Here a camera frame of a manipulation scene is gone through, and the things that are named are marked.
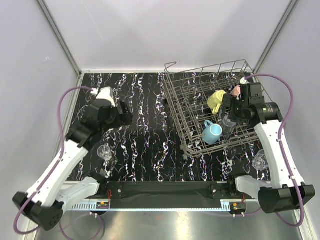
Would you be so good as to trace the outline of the yellow mug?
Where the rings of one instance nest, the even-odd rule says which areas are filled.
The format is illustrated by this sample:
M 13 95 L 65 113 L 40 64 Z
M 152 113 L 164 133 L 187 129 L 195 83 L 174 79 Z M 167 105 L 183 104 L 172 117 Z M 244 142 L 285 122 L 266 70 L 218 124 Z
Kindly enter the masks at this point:
M 225 94 L 226 92 L 224 90 L 218 90 L 208 98 L 207 105 L 210 108 L 213 115 L 219 113 Z

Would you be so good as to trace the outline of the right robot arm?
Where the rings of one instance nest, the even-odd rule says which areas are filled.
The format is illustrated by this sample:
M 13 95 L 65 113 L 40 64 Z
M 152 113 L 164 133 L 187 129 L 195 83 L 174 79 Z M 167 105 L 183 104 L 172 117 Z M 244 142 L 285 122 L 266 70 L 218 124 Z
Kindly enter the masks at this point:
M 243 194 L 257 199 L 266 214 L 297 210 L 316 194 L 313 185 L 305 184 L 292 158 L 279 106 L 266 102 L 260 83 L 240 87 L 240 96 L 224 94 L 219 111 L 234 123 L 254 129 L 262 144 L 270 172 L 270 183 L 250 175 L 236 175 L 228 180 L 226 192 L 233 199 Z

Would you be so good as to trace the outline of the clear glass left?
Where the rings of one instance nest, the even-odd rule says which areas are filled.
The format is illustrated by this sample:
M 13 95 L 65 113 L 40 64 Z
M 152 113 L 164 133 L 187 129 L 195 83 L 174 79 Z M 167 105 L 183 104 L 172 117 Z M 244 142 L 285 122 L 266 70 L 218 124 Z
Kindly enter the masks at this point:
M 99 146 L 97 149 L 97 155 L 105 161 L 110 161 L 113 157 L 111 149 L 108 145 Z

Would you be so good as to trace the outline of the clear glass tumbler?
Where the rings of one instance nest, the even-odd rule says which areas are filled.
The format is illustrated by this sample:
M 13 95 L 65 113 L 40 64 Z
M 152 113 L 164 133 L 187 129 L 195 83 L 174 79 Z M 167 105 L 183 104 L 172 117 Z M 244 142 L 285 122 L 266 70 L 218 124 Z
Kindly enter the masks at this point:
M 231 121 L 227 116 L 225 116 L 219 123 L 222 128 L 222 140 L 227 140 L 231 137 L 233 131 L 236 128 L 237 123 Z

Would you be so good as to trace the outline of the aluminium rail front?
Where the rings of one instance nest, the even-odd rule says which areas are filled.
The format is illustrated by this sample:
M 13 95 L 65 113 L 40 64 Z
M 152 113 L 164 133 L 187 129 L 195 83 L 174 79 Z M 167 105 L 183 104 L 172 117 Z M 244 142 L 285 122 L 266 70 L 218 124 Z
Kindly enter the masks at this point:
M 209 203 L 200 204 L 198 202 L 152 202 L 134 201 L 124 203 L 118 200 L 83 200 L 72 207 L 69 211 L 91 211 L 91 212 L 227 212 L 246 211 L 246 204 L 241 201 L 230 200 L 210 200 Z

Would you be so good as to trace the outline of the pink mug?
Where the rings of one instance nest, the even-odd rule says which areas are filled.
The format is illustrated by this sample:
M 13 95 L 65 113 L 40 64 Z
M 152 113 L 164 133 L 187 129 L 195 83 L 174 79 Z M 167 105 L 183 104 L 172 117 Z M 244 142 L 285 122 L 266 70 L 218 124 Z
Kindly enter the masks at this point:
M 230 93 L 234 97 L 238 97 L 241 94 L 241 87 L 240 85 L 237 85 L 234 87 L 234 89 Z

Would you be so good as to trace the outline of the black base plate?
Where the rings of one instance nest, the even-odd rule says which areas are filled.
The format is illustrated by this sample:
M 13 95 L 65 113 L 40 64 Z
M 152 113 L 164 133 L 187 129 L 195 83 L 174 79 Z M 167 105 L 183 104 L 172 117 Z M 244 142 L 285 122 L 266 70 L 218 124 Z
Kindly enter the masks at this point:
M 240 199 L 223 181 L 108 181 L 102 185 L 113 199 L 133 196 L 200 196 L 211 199 Z

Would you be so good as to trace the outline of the blue mug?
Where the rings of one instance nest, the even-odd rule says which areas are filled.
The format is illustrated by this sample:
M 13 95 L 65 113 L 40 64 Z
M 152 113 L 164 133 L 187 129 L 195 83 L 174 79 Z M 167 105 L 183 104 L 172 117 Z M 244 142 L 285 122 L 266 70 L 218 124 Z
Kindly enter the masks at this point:
M 202 140 L 209 145 L 215 144 L 222 136 L 223 129 L 219 124 L 215 124 L 210 120 L 204 121 L 204 130 Z

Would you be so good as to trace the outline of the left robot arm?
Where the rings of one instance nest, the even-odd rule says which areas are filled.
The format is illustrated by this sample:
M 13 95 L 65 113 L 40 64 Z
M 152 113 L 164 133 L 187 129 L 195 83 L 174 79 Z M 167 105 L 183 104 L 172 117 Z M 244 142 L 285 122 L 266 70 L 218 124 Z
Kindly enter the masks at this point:
M 109 100 L 95 100 L 83 119 L 70 128 L 64 145 L 42 176 L 26 192 L 18 191 L 13 196 L 19 212 L 49 231 L 72 206 L 88 197 L 105 197 L 107 180 L 96 172 L 66 190 L 61 187 L 75 166 L 101 140 L 104 131 L 129 126 L 132 119 L 124 101 L 114 107 Z

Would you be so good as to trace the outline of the clear glass right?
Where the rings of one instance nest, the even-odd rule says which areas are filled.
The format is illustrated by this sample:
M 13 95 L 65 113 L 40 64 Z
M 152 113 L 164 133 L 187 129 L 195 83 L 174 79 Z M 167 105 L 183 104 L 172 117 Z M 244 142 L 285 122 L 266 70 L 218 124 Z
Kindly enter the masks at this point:
M 259 150 L 252 160 L 252 166 L 257 171 L 263 171 L 268 168 L 268 162 L 266 158 L 265 151 L 263 149 Z

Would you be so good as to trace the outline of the aluminium corner post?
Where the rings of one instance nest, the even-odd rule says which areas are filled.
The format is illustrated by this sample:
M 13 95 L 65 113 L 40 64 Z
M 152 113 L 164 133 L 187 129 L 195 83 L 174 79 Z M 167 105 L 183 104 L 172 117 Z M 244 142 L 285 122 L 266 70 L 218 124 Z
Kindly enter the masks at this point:
M 264 62 L 266 61 L 269 53 L 271 52 L 273 46 L 277 42 L 280 34 L 282 33 L 283 29 L 285 28 L 287 22 L 289 21 L 291 15 L 295 11 L 297 5 L 300 3 L 299 0 L 290 0 L 287 7 L 285 8 L 281 18 L 279 19 L 273 33 L 271 34 L 262 54 L 260 55 L 257 64 L 255 65 L 253 71 L 258 73 L 262 68 Z
M 51 29 L 54 37 L 56 38 L 60 48 L 62 49 L 65 57 L 67 58 L 71 68 L 73 69 L 76 76 L 79 78 L 81 76 L 82 70 L 78 66 L 70 48 L 68 47 L 47 3 L 45 0 L 35 0 L 37 5 L 39 6 L 40 11 L 42 12 L 49 28 Z

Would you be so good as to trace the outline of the black marbled mat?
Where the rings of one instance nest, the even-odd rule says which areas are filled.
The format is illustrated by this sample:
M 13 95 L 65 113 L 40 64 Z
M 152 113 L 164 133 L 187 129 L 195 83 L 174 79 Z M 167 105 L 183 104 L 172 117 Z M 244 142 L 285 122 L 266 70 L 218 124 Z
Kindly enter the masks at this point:
M 164 73 L 85 73 L 82 86 L 111 87 L 115 99 L 125 101 L 132 124 L 111 129 L 80 161 L 68 181 L 80 181 L 90 171 L 98 172 L 103 161 L 98 147 L 108 145 L 115 161 L 105 167 L 111 181 L 226 181 L 229 175 L 246 174 L 270 181 L 270 171 L 256 170 L 252 161 L 259 141 L 198 157 L 185 157 L 165 96 Z

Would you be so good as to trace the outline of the clear glass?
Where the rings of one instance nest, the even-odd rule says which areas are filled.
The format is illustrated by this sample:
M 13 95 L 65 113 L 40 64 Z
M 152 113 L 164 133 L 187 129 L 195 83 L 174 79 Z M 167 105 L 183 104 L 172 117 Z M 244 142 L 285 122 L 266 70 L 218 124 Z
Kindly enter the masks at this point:
M 110 161 L 113 157 L 111 149 L 108 145 L 99 146 L 97 149 L 97 155 L 105 161 Z
M 252 160 L 252 166 L 257 171 L 263 171 L 268 168 L 268 162 L 266 158 L 265 151 L 263 149 L 259 150 Z

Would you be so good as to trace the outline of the left aluminium corner post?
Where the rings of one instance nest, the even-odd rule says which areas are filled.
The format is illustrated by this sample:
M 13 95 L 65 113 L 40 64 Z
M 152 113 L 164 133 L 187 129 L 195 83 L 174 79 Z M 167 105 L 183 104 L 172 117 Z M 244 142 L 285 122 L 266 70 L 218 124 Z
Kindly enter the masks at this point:
M 49 28 L 51 29 L 54 37 L 56 38 L 60 48 L 62 49 L 65 57 L 67 58 L 71 68 L 73 69 L 76 76 L 79 78 L 81 76 L 82 70 L 78 66 L 70 48 L 68 47 L 47 3 L 45 0 L 35 0 L 37 5 L 39 6 L 40 11 L 42 12 Z

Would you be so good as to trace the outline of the right aluminium corner post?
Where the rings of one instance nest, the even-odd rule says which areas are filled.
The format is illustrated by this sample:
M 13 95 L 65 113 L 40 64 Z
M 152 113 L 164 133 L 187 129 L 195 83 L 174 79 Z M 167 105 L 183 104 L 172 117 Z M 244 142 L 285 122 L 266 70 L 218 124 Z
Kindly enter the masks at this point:
M 264 62 L 266 61 L 269 53 L 271 52 L 273 46 L 277 42 L 280 34 L 282 33 L 283 29 L 285 28 L 287 22 L 289 21 L 291 15 L 295 11 L 297 5 L 300 3 L 299 0 L 290 0 L 287 7 L 285 8 L 281 18 L 279 19 L 273 33 L 271 34 L 262 54 L 260 55 L 257 64 L 255 65 L 253 71 L 258 73 L 262 68 Z

